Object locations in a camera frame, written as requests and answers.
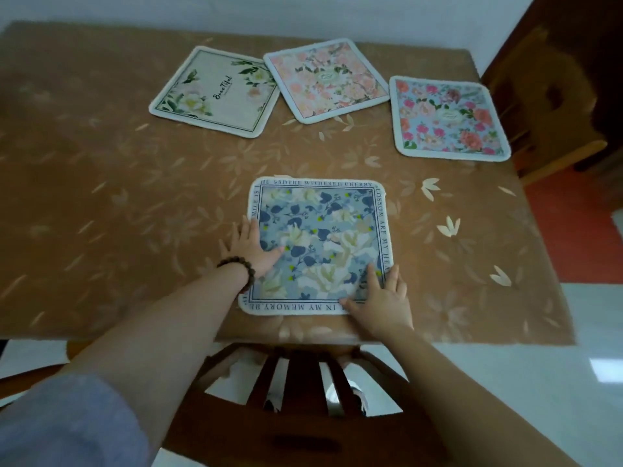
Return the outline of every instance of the left hand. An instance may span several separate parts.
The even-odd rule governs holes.
[[[222,239],[219,239],[219,248],[221,249],[221,259],[238,256],[251,262],[256,278],[260,278],[272,269],[281,254],[284,253],[284,247],[276,247],[268,252],[262,250],[260,246],[260,225],[255,218],[249,223],[246,216],[242,217],[240,232],[238,232],[238,225],[232,224],[232,241],[229,249]]]

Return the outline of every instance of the brown tablecloth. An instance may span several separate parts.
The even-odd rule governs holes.
[[[308,42],[11,25],[0,38],[0,336],[101,334],[213,266],[251,182],[284,174],[385,186],[394,259],[429,340],[573,343],[510,162],[401,156],[389,103],[305,126],[280,99],[250,140],[147,112],[196,45],[261,57]],[[358,46],[387,80],[478,80],[465,50]],[[456,236],[438,229],[447,217],[461,219]],[[219,337],[369,339],[347,316],[250,316],[236,305]]]

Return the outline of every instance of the right hand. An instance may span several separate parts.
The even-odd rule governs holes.
[[[379,341],[391,337],[392,329],[405,327],[413,330],[413,316],[407,284],[402,280],[398,265],[389,271],[385,288],[381,288],[373,264],[368,265],[368,299],[362,305],[350,298],[339,300],[354,319]]]

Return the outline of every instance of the sleeve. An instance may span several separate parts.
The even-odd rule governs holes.
[[[135,414],[97,376],[48,378],[0,413],[2,466],[147,466],[149,452]]]

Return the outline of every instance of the pink floral placemat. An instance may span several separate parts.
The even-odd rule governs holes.
[[[389,87],[349,39],[264,56],[294,116],[312,124],[389,100]]]
[[[505,161],[510,146],[487,88],[479,83],[392,77],[394,140],[401,154]]]

